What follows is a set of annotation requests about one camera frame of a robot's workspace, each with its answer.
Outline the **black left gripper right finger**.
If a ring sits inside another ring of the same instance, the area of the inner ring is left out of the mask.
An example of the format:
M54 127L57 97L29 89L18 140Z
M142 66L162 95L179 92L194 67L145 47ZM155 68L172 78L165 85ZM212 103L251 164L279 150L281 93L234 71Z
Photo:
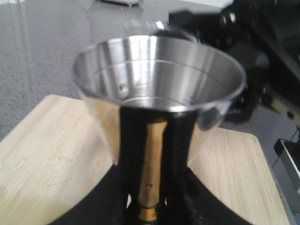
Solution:
M187 166L195 112L166 114L161 194L163 225L244 225L245 219L218 200Z

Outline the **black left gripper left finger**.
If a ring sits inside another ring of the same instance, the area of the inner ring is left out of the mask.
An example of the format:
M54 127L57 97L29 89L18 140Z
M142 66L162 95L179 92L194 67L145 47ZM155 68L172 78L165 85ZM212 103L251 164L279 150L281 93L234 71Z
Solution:
M146 119L141 109L120 108L120 157L101 181L53 225L141 225L140 188Z

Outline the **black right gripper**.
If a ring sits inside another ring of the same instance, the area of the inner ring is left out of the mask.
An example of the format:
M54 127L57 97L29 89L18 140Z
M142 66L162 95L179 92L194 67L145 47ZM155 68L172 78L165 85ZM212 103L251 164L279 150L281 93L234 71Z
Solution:
M187 9L169 13L169 23L195 35L201 43L235 58L248 77L265 77L270 67L266 54L250 43L232 12L193 13Z

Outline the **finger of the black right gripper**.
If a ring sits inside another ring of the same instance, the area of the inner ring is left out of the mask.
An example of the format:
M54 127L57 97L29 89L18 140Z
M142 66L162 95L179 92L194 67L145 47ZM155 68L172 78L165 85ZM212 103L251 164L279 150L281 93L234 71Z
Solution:
M251 119L254 109L258 106L266 80L249 80L235 104L228 111L225 121L243 123Z

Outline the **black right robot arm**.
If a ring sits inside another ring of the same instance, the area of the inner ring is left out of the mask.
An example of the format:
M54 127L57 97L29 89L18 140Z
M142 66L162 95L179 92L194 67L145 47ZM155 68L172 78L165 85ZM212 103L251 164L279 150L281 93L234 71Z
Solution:
M234 0L219 12L169 13L169 23L234 57L247 84L226 120L250 120L263 105L300 123L300 3L297 0Z

